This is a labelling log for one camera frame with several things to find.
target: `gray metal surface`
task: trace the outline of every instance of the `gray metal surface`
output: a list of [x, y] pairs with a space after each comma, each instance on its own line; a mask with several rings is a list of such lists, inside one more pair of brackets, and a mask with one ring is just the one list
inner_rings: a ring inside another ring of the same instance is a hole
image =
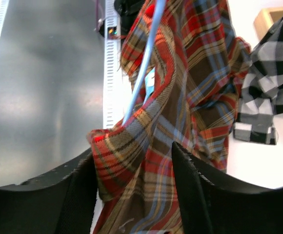
[[76, 157], [102, 128], [92, 0], [11, 0], [0, 37], [0, 186]]

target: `black and white plaid shirt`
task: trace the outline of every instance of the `black and white plaid shirt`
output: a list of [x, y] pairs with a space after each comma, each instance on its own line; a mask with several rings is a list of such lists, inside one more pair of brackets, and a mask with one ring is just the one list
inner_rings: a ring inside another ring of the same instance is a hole
[[274, 23], [251, 53], [234, 137], [276, 144], [274, 115], [283, 113], [283, 18]]

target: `plaid shirt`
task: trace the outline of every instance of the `plaid shirt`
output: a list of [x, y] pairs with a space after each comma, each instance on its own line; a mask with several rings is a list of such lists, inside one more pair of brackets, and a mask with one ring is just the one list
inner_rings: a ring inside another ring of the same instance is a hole
[[[146, 0], [126, 38], [121, 66], [132, 86], [154, 12]], [[226, 170], [228, 135], [249, 68], [249, 46], [235, 37], [226, 0], [167, 0], [145, 91], [124, 126], [89, 133], [104, 207], [94, 233], [182, 234], [172, 142]]]
[[276, 144], [274, 115], [283, 113], [283, 18], [274, 23], [251, 53], [234, 137]]

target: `black object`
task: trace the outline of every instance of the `black object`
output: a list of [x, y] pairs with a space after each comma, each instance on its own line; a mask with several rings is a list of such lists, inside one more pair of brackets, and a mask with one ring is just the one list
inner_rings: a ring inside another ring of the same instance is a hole
[[118, 35], [117, 27], [108, 27], [107, 32], [108, 32], [108, 35], [107, 35], [108, 39], [112, 39]]
[[172, 161], [185, 234], [283, 234], [283, 188], [233, 178], [175, 142]]
[[[120, 16], [121, 36], [126, 36], [130, 31], [145, 0], [115, 0], [114, 9]], [[104, 37], [104, 21], [99, 29], [100, 35]]]
[[89, 149], [21, 185], [0, 187], [0, 234], [89, 234], [96, 196]]

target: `wooden box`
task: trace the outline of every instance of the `wooden box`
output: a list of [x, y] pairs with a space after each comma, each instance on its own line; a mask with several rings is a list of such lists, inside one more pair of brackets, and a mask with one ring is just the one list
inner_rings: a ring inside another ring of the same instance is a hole
[[261, 40], [268, 29], [283, 17], [283, 7], [272, 7], [262, 9], [258, 16], [254, 20], [254, 28], [258, 35], [259, 40]]

